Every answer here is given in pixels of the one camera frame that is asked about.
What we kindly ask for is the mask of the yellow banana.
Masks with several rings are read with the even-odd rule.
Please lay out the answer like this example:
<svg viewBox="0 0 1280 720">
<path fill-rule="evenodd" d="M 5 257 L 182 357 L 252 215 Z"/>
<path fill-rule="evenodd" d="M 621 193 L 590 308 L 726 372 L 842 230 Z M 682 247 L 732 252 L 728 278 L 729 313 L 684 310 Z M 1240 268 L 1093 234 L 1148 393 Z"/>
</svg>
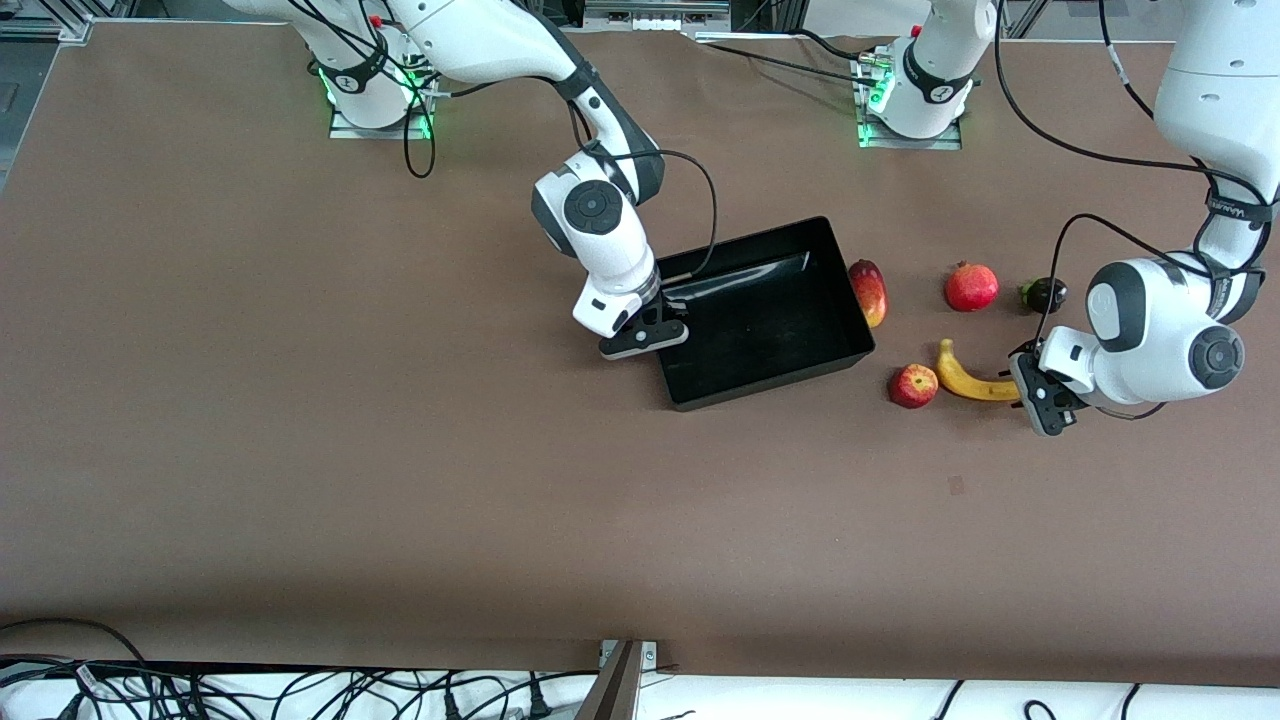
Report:
<svg viewBox="0 0 1280 720">
<path fill-rule="evenodd" d="M 942 387 L 963 398 L 1014 404 L 1021 397 L 1018 384 L 1011 379 L 987 380 L 972 375 L 955 356 L 954 342 L 950 338 L 938 342 L 934 373 Z"/>
</svg>

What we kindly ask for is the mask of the black plastic box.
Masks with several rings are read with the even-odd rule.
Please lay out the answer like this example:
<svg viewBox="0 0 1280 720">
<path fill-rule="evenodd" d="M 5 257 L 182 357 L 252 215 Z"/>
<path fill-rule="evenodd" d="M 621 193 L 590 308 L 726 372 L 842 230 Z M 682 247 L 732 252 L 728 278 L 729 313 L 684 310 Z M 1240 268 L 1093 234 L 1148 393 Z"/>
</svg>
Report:
<svg viewBox="0 0 1280 720">
<path fill-rule="evenodd" d="M 813 217 L 662 258 L 689 337 L 658 351 L 669 401 L 692 411 L 841 372 L 876 350 L 835 229 Z"/>
</svg>

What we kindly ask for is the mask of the red apple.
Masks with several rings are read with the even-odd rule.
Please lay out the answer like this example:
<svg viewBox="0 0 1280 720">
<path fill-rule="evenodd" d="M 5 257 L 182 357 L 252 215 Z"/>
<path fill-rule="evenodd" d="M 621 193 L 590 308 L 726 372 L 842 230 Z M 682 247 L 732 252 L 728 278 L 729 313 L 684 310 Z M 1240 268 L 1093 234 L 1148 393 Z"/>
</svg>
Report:
<svg viewBox="0 0 1280 720">
<path fill-rule="evenodd" d="M 905 409 L 924 407 L 938 392 L 940 379 L 934 370 L 915 363 L 897 369 L 887 384 L 890 401 Z"/>
</svg>

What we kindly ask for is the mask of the dark purple mangosteen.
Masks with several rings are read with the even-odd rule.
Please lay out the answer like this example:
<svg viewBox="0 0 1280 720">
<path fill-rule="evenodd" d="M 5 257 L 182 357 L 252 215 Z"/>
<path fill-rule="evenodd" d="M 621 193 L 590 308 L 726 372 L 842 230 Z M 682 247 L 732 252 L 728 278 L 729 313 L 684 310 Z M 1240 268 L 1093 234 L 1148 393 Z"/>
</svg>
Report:
<svg viewBox="0 0 1280 720">
<path fill-rule="evenodd" d="M 1053 277 L 1041 277 L 1019 288 L 1021 306 L 1037 314 L 1057 313 L 1068 296 L 1069 287 Z"/>
</svg>

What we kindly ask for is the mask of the red pomegranate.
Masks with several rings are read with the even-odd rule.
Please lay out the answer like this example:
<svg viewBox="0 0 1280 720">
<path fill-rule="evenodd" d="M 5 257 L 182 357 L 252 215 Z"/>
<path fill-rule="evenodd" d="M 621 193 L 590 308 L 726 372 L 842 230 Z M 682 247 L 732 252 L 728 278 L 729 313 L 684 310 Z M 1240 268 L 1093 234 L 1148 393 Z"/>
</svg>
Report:
<svg viewBox="0 0 1280 720">
<path fill-rule="evenodd" d="M 983 264 L 959 263 L 943 284 L 946 304 L 959 313 L 977 313 L 991 306 L 1000 293 L 995 272 Z"/>
</svg>

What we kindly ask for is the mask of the red yellow mango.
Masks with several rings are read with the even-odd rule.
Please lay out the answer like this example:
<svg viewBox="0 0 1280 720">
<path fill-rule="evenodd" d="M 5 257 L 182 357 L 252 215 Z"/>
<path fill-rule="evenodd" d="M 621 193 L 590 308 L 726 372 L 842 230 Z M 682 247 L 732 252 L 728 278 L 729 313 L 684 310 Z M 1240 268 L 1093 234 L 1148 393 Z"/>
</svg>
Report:
<svg viewBox="0 0 1280 720">
<path fill-rule="evenodd" d="M 859 259 L 847 275 L 869 328 L 879 327 L 887 316 L 888 292 L 882 270 L 868 259 Z"/>
</svg>

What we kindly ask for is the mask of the brown table mat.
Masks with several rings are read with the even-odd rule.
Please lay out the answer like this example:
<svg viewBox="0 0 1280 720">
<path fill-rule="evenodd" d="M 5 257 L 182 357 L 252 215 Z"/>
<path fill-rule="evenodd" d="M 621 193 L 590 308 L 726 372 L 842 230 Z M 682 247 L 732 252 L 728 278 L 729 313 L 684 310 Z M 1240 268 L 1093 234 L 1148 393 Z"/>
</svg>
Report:
<svg viewBox="0 0 1280 720">
<path fill-rule="evenodd" d="M 1041 438 L 906 410 L 950 337 L 991 375 L 1016 287 L 1091 211 L 1161 249 L 1194 176 L 1071 155 L 991 77 L 957 152 L 863 149 L 850 92 L 681 35 L 576 44 L 721 234 L 829 219 L 886 274 L 845 372 L 675 411 L 611 363 L 530 213 L 575 150 L 517 79 L 443 104 L 428 179 L 333 140 L 282 26 L 110 23 L 58 54 L 0 193 L 0 623 L 108 623 L 151 660 L 1280 684 L 1280 241 L 1242 377 Z M 998 277 L 959 313 L 961 263 Z"/>
</svg>

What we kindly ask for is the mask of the white power strip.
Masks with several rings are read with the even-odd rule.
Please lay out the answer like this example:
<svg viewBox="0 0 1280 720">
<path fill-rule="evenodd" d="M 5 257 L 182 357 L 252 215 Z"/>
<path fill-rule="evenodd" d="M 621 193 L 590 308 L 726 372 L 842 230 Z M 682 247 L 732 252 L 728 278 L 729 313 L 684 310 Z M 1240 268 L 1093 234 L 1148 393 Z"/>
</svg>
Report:
<svg viewBox="0 0 1280 720">
<path fill-rule="evenodd" d="M 730 0 L 581 0 L 590 31 L 730 32 Z"/>
</svg>

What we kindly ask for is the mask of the dark metal pole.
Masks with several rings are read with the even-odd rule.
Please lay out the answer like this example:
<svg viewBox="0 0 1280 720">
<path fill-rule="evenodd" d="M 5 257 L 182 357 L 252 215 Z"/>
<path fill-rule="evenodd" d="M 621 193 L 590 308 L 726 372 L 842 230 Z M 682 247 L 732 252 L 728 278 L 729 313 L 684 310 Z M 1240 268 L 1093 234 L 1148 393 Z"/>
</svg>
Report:
<svg viewBox="0 0 1280 720">
<path fill-rule="evenodd" d="M 573 720 L 634 720 L 644 671 L 640 648 L 630 641 L 599 671 Z"/>
</svg>

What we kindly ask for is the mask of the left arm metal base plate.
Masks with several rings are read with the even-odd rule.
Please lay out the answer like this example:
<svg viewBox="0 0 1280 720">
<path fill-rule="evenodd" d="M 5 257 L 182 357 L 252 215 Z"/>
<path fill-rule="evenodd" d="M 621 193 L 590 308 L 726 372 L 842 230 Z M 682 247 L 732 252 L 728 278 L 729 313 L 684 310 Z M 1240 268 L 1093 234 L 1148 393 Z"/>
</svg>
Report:
<svg viewBox="0 0 1280 720">
<path fill-rule="evenodd" d="M 863 53 L 850 61 L 858 141 L 867 149 L 959 150 L 959 117 L 970 78 L 941 82 L 922 73 L 900 79 L 893 56 Z"/>
</svg>

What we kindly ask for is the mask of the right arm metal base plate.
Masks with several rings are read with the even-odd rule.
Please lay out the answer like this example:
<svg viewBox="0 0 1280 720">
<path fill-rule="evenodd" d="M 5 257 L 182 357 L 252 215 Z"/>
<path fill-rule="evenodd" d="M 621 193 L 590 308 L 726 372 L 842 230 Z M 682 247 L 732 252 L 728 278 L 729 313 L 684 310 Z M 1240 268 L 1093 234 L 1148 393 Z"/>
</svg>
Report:
<svg viewBox="0 0 1280 720">
<path fill-rule="evenodd" d="M 333 70 L 319 67 L 332 106 L 333 138 L 388 138 L 407 135 L 429 138 L 436 109 L 438 82 L 429 79 L 430 64 L 407 35 L 390 32 L 387 59 L 369 68 Z"/>
</svg>

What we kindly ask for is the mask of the aluminium frame corner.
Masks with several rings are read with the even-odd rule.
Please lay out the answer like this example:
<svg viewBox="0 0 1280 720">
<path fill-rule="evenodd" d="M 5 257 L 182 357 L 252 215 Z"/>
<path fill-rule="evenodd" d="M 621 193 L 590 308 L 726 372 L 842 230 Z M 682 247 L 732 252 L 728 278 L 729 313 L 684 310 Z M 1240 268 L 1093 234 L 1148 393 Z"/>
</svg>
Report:
<svg viewBox="0 0 1280 720">
<path fill-rule="evenodd" d="M 79 42 L 95 9 L 91 0 L 0 0 L 0 41 Z"/>
</svg>

